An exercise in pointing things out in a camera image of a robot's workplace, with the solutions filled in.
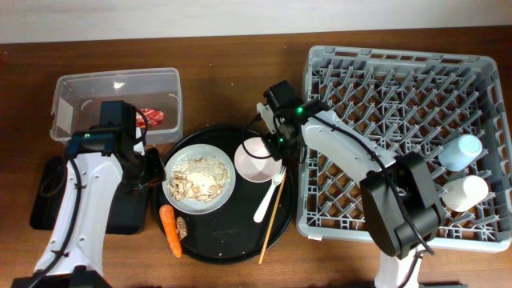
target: food on plate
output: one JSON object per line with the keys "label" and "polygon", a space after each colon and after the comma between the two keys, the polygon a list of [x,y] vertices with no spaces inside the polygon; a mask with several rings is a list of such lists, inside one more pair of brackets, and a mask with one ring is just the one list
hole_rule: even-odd
{"label": "food on plate", "polygon": [[230,173],[219,157],[186,158],[176,163],[167,187],[177,201],[195,199],[206,203],[220,195]]}

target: black mat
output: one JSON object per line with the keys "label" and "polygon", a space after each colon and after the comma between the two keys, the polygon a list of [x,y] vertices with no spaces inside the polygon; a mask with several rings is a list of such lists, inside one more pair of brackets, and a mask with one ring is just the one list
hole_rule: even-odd
{"label": "black mat", "polygon": [[[36,230],[53,230],[66,189],[66,166],[62,157],[54,157],[45,164],[39,189],[43,193],[52,190],[56,190],[56,193],[50,197],[36,194],[30,226]],[[147,190],[136,193],[116,191],[110,206],[106,233],[132,235],[142,231],[147,201]]]}

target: plastic storage box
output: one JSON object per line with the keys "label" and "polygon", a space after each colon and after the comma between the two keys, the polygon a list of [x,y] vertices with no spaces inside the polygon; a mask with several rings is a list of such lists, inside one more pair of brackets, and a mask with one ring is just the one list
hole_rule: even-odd
{"label": "plastic storage box", "polygon": [[146,144],[176,142],[183,137],[183,104],[175,68],[123,70],[62,76],[57,81],[51,114],[53,140],[66,142],[75,131],[97,125],[101,102],[124,100],[139,109],[166,114],[150,128]]}

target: white plate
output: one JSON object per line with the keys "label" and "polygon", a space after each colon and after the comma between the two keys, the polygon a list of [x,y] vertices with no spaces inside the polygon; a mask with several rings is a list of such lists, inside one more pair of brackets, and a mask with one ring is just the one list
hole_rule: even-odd
{"label": "white plate", "polygon": [[[170,190],[167,188],[169,179],[172,176],[174,165],[183,158],[202,158],[206,156],[219,157],[222,159],[229,172],[227,182],[221,189],[220,195],[208,203],[194,199],[183,199],[181,201],[176,201],[176,198],[170,196]],[[188,214],[205,214],[218,209],[227,201],[227,199],[231,196],[231,193],[233,193],[234,180],[236,179],[236,172],[234,171],[233,163],[228,155],[226,155],[226,153],[224,153],[224,151],[220,150],[219,148],[207,144],[190,145],[176,152],[166,164],[166,174],[166,180],[162,182],[164,195],[167,197],[167,200],[169,200],[170,204],[174,208]]]}

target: chopstick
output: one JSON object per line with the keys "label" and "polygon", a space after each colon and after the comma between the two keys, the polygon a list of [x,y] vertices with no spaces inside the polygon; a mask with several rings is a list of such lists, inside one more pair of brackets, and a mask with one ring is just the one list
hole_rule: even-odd
{"label": "chopstick", "polygon": [[272,211],[272,218],[270,218],[269,229],[266,231],[265,242],[263,243],[262,254],[259,256],[259,264],[263,263],[263,256],[265,255],[266,246],[269,243],[270,232],[274,224],[275,213],[278,211],[279,199],[281,199],[282,188],[285,186],[286,172],[279,187],[278,197],[275,199],[274,211]]}

